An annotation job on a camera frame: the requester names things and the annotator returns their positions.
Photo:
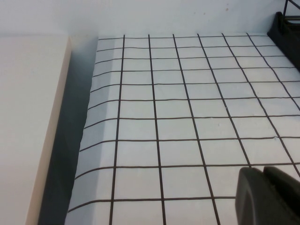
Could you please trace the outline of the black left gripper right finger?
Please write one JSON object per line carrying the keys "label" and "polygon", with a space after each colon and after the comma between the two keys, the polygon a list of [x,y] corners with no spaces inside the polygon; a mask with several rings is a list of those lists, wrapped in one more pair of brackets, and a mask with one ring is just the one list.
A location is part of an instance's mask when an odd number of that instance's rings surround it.
{"label": "black left gripper right finger", "polygon": [[286,202],[300,201],[299,181],[273,166],[264,167],[263,173]]}

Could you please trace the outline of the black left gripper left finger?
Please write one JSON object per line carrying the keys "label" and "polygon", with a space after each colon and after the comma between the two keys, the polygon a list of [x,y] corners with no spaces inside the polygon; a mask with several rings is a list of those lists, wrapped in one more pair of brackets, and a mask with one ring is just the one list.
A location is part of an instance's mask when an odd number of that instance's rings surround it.
{"label": "black left gripper left finger", "polygon": [[239,171],[235,210],[239,225],[298,225],[300,202],[286,202],[263,171]]}

